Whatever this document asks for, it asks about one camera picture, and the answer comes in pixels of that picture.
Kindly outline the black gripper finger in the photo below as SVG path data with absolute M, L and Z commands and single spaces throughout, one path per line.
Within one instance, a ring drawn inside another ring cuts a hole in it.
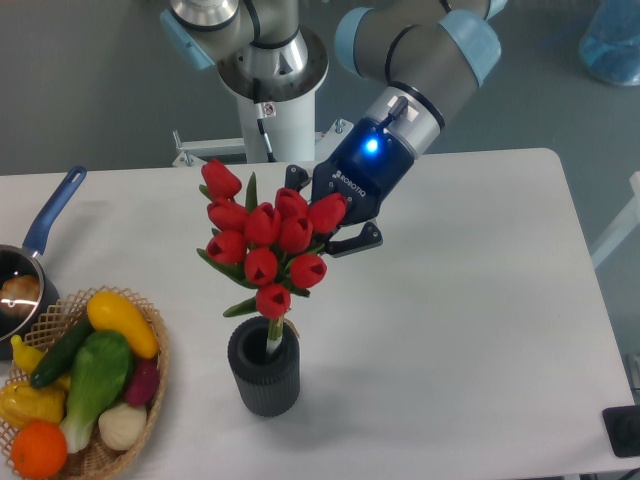
M 382 244 L 381 230 L 374 221 L 367 221 L 362 225 L 358 235 L 344 240 L 327 241 L 322 253 L 333 258 L 340 258 L 377 248 Z
M 291 164 L 285 169 L 284 187 L 301 193 L 313 180 L 313 168 Z

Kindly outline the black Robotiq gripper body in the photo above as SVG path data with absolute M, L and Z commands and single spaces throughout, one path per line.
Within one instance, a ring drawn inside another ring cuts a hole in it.
M 364 118 L 329 158 L 314 168 L 311 201 L 338 192 L 348 199 L 343 225 L 371 220 L 414 160 L 400 140 Z

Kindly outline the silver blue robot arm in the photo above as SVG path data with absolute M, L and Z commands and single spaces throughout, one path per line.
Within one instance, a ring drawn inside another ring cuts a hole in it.
M 389 193 L 481 87 L 501 55 L 490 26 L 499 1 L 394 1 L 340 21 L 329 53 L 299 20 L 294 1 L 173 1 L 161 26 L 192 67 L 216 67 L 235 96 L 251 163 L 287 164 L 288 188 L 313 200 L 338 192 L 345 225 L 359 235 L 323 237 L 339 257 L 378 246 Z M 315 93 L 333 56 L 384 89 L 363 117 L 315 132 Z

